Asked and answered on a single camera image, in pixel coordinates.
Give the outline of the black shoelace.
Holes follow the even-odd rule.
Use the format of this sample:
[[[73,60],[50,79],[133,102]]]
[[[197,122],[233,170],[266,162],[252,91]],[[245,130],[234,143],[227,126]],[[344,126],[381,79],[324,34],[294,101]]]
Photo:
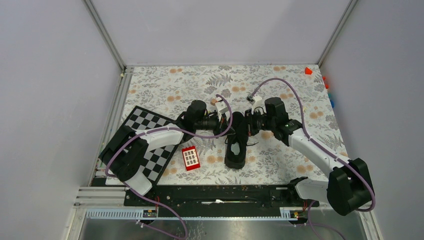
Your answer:
[[[224,144],[228,144],[229,137],[230,137],[230,136],[233,136],[233,135],[235,135],[235,133],[227,134],[227,135],[226,135],[226,138],[225,138],[225,141],[224,141]],[[247,143],[247,144],[246,144],[246,147],[255,146],[255,145],[257,145],[258,143],[259,143],[259,142],[255,142],[255,143]]]

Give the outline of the black sneaker shoe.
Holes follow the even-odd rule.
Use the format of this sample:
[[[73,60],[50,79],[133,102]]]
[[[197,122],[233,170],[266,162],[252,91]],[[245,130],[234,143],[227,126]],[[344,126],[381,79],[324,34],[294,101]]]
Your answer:
[[[232,113],[232,128],[234,133],[227,136],[224,163],[230,169],[239,170],[245,166],[248,136],[248,124],[244,115],[235,111]]]

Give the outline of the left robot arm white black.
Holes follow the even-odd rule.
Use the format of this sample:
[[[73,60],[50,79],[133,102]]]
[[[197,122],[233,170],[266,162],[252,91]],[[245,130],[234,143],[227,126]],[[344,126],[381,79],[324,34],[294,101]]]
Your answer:
[[[194,100],[177,119],[152,129],[134,130],[123,124],[98,156],[106,165],[105,174],[130,188],[142,205],[152,204],[155,192],[148,177],[153,171],[149,169],[151,164],[144,164],[142,158],[147,152],[198,137],[198,130],[212,131],[213,138],[226,135],[233,123],[232,108],[223,96],[218,96],[214,106],[215,111],[208,112],[205,102]]]

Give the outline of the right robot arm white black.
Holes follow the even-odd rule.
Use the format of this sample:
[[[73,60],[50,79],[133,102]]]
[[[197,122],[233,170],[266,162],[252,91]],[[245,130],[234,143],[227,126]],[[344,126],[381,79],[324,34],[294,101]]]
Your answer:
[[[290,119],[284,102],[278,97],[263,100],[259,96],[246,98],[251,108],[245,111],[247,133],[271,131],[274,137],[318,167],[326,180],[298,177],[289,182],[287,201],[293,206],[305,200],[328,203],[339,215],[346,216],[362,207],[375,204],[375,193],[367,164],[361,159],[349,159],[331,151],[322,142],[308,135],[301,122]]]

